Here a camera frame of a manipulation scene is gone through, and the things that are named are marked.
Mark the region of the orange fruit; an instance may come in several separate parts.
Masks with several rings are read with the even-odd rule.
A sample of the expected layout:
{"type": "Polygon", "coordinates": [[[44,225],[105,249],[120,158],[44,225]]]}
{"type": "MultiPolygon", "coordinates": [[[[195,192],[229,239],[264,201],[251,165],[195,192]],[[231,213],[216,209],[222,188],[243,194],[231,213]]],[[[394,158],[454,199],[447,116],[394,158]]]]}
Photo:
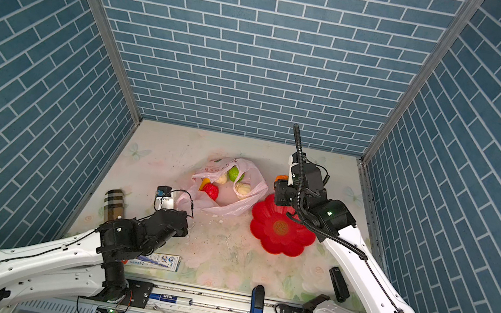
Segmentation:
{"type": "Polygon", "coordinates": [[[287,175],[279,175],[276,177],[275,182],[279,181],[287,181],[288,182],[288,176],[287,175]]]}

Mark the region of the pink plastic fruit bag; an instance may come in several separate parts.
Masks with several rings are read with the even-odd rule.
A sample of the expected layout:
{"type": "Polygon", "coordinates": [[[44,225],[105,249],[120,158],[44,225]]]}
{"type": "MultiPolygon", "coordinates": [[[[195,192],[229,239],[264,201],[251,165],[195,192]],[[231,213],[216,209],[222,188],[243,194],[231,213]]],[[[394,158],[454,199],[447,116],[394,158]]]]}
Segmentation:
{"type": "Polygon", "coordinates": [[[261,201],[269,193],[268,184],[258,167],[248,159],[222,158],[207,162],[194,171],[188,188],[178,194],[178,203],[184,209],[207,212],[218,216],[239,216],[261,201]],[[251,194],[240,198],[235,193],[235,183],[229,181],[227,172],[233,166],[245,174],[241,183],[251,185],[251,194]],[[216,201],[211,200],[202,187],[213,183],[219,188],[216,201]]]}

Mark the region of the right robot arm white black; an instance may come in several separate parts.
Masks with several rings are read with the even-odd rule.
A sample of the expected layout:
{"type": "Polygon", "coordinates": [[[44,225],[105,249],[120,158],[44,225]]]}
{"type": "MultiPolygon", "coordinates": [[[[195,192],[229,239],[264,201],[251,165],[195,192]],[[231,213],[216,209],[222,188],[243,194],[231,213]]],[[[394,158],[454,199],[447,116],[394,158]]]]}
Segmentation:
{"type": "MultiPolygon", "coordinates": [[[[328,175],[296,154],[289,159],[288,172],[274,182],[274,202],[294,209],[289,218],[314,234],[338,262],[331,275],[336,298],[354,290],[366,313],[415,313],[373,258],[346,205],[327,197],[328,175]]],[[[354,312],[322,294],[306,302],[302,313],[354,312]]]]}

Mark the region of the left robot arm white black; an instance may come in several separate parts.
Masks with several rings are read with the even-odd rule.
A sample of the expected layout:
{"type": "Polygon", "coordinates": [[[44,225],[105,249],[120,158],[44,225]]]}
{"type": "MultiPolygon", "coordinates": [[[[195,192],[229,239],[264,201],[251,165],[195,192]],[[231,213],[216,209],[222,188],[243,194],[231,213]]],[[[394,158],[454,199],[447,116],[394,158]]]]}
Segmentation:
{"type": "Polygon", "coordinates": [[[150,256],[188,234],[187,212],[159,209],[143,218],[115,219],[73,237],[0,249],[0,307],[25,301],[85,297],[124,302],[132,297],[125,264],[150,256]]]}

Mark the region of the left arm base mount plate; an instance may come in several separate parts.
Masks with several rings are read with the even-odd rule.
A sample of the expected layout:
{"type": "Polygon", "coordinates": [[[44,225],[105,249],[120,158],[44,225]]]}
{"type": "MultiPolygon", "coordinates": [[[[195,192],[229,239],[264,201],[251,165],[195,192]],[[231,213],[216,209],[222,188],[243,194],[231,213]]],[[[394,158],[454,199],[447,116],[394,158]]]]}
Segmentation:
{"type": "Polygon", "coordinates": [[[128,283],[129,288],[127,289],[122,305],[137,309],[146,308],[155,285],[151,282],[140,280],[128,280],[128,283]]]}

